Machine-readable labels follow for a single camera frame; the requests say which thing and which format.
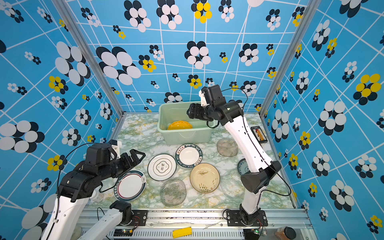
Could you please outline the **yellow polka dot plate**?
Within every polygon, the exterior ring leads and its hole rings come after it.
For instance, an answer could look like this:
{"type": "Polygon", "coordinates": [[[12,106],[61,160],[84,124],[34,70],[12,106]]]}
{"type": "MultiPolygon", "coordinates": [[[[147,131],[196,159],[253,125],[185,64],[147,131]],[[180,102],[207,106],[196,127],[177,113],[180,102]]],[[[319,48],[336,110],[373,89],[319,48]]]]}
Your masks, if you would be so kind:
{"type": "Polygon", "coordinates": [[[168,126],[167,130],[186,130],[192,128],[193,126],[187,121],[175,121],[168,126]]]}

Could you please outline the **large white red-rimmed plate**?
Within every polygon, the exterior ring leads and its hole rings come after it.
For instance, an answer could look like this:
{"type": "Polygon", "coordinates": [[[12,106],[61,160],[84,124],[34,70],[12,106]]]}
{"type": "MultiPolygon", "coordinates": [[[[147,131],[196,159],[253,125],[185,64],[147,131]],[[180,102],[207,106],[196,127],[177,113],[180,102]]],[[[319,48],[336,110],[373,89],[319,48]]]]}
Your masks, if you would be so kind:
{"type": "Polygon", "coordinates": [[[118,178],[118,183],[114,187],[114,196],[119,201],[131,202],[144,192],[146,184],[147,179],[143,172],[128,171],[118,178]]]}

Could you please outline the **white teal lettered plate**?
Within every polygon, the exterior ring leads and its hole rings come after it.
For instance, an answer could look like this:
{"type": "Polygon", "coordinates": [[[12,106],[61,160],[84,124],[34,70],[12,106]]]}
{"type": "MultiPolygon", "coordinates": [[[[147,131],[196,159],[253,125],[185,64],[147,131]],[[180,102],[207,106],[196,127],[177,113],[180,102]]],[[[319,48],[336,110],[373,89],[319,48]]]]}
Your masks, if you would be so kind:
{"type": "Polygon", "coordinates": [[[201,163],[203,152],[195,144],[184,144],[180,146],[175,154],[176,163],[182,168],[191,169],[201,163]]]}

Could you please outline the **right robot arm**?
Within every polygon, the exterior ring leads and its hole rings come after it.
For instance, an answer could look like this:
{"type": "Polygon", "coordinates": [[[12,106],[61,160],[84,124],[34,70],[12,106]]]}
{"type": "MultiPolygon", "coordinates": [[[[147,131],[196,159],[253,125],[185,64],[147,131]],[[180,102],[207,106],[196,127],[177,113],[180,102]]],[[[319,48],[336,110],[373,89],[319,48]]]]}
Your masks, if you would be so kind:
{"type": "Polygon", "coordinates": [[[240,205],[240,217],[246,226],[250,226],[263,219],[258,217],[262,192],[282,165],[263,150],[247,123],[243,109],[235,101],[227,102],[220,86],[203,87],[199,96],[201,102],[191,104],[187,110],[189,118],[207,122],[216,120],[231,134],[248,164],[250,172],[241,176],[246,192],[240,205]]]}

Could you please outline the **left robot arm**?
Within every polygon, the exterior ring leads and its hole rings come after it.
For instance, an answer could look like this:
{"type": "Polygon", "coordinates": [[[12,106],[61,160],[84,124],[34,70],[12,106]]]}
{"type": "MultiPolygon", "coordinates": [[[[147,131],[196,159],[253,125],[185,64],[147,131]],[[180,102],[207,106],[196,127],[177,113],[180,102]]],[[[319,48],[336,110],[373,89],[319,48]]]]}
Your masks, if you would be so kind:
{"type": "MultiPolygon", "coordinates": [[[[109,178],[120,178],[139,165],[146,154],[132,149],[120,153],[119,142],[88,143],[86,159],[62,177],[57,186],[54,210],[42,235],[43,240],[69,240],[79,217],[96,188],[109,178]]],[[[83,236],[84,240],[101,240],[118,225],[133,224],[137,228],[139,218],[134,216],[130,203],[115,201],[107,213],[83,236]]]]}

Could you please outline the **mint green plastic bin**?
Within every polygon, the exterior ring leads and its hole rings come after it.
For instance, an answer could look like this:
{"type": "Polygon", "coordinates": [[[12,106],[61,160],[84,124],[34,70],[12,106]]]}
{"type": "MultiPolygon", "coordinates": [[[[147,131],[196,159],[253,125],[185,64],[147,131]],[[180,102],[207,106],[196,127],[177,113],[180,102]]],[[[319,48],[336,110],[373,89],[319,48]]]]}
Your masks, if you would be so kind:
{"type": "Polygon", "coordinates": [[[211,139],[216,120],[209,122],[190,119],[187,110],[192,102],[163,104],[159,108],[158,132],[162,134],[167,145],[183,145],[206,143],[211,139]],[[184,130],[168,130],[168,126],[176,121],[186,121],[193,127],[184,130]]]}

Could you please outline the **clear glass plate back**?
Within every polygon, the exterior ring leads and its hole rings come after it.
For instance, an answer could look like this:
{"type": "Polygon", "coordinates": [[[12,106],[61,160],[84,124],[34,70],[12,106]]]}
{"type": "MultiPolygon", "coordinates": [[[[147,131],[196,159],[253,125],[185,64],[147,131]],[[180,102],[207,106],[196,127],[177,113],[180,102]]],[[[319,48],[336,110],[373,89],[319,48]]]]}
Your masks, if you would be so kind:
{"type": "Polygon", "coordinates": [[[217,151],[221,156],[234,157],[238,154],[239,147],[232,139],[220,139],[217,142],[217,151]]]}

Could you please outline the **clear glass plate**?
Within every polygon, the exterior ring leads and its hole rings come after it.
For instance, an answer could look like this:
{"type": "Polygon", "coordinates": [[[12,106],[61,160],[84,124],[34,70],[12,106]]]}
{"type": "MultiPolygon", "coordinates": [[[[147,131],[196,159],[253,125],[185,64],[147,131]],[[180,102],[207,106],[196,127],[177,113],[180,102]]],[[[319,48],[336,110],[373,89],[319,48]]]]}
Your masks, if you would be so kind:
{"type": "Polygon", "coordinates": [[[179,179],[166,180],[160,191],[161,202],[166,207],[173,207],[182,204],[186,199],[186,196],[186,185],[179,179]]]}
{"type": "Polygon", "coordinates": [[[217,151],[221,156],[234,157],[238,154],[239,147],[232,139],[220,139],[217,142],[217,151]]]}
{"type": "Polygon", "coordinates": [[[245,188],[237,175],[224,176],[221,180],[221,188],[223,193],[231,199],[242,198],[245,193],[245,188]]]}

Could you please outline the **clear glass plate front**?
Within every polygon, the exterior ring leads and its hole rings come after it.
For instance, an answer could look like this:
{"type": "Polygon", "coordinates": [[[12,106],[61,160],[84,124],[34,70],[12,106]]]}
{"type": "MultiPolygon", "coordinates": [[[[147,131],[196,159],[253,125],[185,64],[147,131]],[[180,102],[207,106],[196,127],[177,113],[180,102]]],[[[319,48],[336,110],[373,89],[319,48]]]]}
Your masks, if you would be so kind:
{"type": "Polygon", "coordinates": [[[186,196],[186,185],[179,179],[166,180],[160,191],[161,202],[166,207],[173,207],[182,204],[186,199],[186,196]]]}

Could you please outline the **beige ceramic plate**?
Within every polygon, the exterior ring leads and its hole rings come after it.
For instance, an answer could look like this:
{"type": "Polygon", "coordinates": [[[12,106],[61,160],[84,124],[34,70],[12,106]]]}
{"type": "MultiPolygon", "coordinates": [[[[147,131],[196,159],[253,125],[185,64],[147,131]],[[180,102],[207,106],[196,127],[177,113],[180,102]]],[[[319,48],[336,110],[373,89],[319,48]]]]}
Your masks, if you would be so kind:
{"type": "Polygon", "coordinates": [[[190,183],[199,193],[214,192],[220,184],[220,173],[211,164],[201,163],[195,166],[190,174],[190,183]]]}

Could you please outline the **blue patterned plate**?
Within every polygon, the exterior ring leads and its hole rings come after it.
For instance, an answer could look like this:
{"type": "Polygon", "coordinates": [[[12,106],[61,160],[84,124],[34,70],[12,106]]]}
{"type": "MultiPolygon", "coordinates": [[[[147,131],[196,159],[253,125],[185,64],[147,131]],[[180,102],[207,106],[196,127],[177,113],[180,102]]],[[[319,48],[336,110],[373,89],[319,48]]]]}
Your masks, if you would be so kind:
{"type": "Polygon", "coordinates": [[[246,159],[241,159],[237,164],[237,170],[240,175],[250,172],[246,159]]]}

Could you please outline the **clear glass plate right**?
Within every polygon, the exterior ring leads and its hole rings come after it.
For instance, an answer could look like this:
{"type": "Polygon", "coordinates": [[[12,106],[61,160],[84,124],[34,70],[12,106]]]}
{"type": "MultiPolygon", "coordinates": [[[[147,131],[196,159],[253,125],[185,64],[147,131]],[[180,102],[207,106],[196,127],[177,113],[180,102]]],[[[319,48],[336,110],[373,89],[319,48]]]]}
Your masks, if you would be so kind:
{"type": "Polygon", "coordinates": [[[231,199],[242,198],[245,193],[245,188],[237,175],[224,176],[221,180],[221,188],[223,193],[231,199]]]}

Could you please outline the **yellow plastic block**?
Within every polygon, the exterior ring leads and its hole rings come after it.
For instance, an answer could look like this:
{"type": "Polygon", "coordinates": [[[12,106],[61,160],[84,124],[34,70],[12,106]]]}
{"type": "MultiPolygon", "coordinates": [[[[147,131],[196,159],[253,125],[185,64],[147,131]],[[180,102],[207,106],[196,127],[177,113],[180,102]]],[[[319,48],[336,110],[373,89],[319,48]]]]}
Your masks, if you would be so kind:
{"type": "Polygon", "coordinates": [[[192,228],[191,227],[187,227],[187,228],[182,228],[182,229],[174,230],[172,232],[172,236],[173,236],[174,239],[176,239],[176,238],[180,238],[180,237],[189,236],[192,233],[193,233],[192,232],[192,228]]]}

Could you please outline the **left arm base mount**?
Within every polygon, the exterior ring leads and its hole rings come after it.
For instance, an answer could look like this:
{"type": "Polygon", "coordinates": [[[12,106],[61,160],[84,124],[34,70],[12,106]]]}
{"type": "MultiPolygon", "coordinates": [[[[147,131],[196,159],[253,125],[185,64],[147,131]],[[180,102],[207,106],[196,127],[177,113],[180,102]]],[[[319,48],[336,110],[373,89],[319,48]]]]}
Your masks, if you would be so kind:
{"type": "Polygon", "coordinates": [[[123,213],[123,219],[120,226],[145,226],[148,219],[148,212],[148,210],[131,210],[130,213],[123,213]]]}

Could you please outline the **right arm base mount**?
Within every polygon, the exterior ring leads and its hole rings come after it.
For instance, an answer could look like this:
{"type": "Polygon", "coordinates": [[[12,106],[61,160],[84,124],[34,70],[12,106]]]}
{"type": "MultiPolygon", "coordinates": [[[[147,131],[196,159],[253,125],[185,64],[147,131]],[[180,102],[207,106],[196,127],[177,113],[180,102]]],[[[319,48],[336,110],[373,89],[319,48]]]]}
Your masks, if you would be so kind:
{"type": "Polygon", "coordinates": [[[267,227],[268,220],[265,211],[258,210],[252,215],[241,210],[225,210],[223,217],[229,227],[267,227]]]}

